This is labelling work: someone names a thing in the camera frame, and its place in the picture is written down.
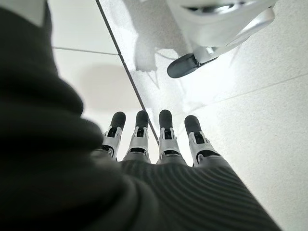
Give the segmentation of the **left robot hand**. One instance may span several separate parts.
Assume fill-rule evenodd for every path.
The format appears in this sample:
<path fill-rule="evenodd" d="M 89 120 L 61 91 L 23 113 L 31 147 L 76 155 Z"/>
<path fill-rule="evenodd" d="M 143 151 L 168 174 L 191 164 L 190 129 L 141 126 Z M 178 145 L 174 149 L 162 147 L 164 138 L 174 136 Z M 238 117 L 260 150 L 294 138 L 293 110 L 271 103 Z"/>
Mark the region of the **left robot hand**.
<path fill-rule="evenodd" d="M 215 151 L 197 117 L 185 118 L 184 161 L 171 112 L 159 115 L 159 160 L 139 111 L 127 154 L 126 116 L 106 133 L 57 72 L 45 0 L 0 3 L 0 228 L 3 231 L 277 231 L 279 226 Z"/>

